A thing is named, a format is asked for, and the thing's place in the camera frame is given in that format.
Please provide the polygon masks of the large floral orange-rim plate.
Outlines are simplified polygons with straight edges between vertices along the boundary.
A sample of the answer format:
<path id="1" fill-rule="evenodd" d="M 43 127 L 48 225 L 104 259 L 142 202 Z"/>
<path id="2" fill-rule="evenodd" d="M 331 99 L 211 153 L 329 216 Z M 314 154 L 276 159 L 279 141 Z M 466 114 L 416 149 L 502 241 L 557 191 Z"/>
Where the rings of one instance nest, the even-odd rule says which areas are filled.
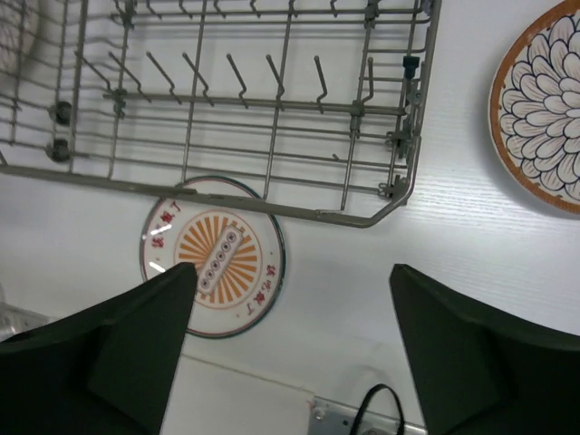
<path id="1" fill-rule="evenodd" d="M 511 45 L 490 88 L 488 126 L 501 164 L 522 189 L 578 214 L 578 2 L 549 9 Z"/>

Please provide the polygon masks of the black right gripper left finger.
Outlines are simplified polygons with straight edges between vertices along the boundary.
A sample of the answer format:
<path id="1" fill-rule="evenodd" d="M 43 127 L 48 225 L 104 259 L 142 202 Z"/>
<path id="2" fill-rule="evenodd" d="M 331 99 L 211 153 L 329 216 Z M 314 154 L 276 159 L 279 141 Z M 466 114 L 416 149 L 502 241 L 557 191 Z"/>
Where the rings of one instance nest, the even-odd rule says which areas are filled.
<path id="1" fill-rule="evenodd" d="M 2 433 L 160 433 L 197 281 L 180 263 L 3 341 Z"/>

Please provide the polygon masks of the small sunburst pattern plate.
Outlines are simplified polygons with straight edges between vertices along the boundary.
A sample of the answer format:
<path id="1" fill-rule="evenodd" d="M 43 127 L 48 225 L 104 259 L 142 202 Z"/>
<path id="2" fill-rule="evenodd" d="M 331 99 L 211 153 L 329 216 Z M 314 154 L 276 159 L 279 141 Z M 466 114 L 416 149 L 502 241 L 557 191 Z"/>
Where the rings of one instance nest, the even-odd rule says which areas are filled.
<path id="1" fill-rule="evenodd" d="M 188 332 L 232 337 L 263 320 L 280 296 L 284 233 L 273 215 L 161 198 L 141 233 L 141 275 L 149 280 L 182 262 L 198 273 Z"/>

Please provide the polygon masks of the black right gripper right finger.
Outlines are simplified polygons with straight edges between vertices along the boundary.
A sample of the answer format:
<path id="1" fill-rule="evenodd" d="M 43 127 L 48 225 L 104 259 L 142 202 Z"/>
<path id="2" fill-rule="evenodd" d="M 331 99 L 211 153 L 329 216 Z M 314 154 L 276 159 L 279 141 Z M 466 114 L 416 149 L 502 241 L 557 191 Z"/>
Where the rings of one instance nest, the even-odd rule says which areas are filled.
<path id="1" fill-rule="evenodd" d="M 429 434 L 576 434 L 579 338 L 403 264 L 391 297 Z"/>

